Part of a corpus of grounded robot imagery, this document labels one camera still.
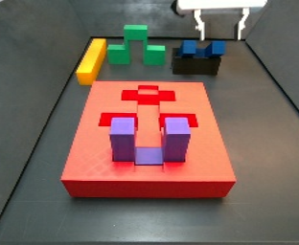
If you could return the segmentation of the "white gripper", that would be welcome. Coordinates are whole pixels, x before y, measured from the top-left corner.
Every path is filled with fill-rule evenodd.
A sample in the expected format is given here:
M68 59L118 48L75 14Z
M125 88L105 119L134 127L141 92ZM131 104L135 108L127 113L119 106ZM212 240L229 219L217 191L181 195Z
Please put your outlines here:
M242 9L242 18L238 22L237 40L242 39L246 29L246 21L250 16L250 8L264 8L268 0L177 0L177 12L186 15L194 11L195 29L200 31L200 40L205 40L205 22L201 18L201 10Z

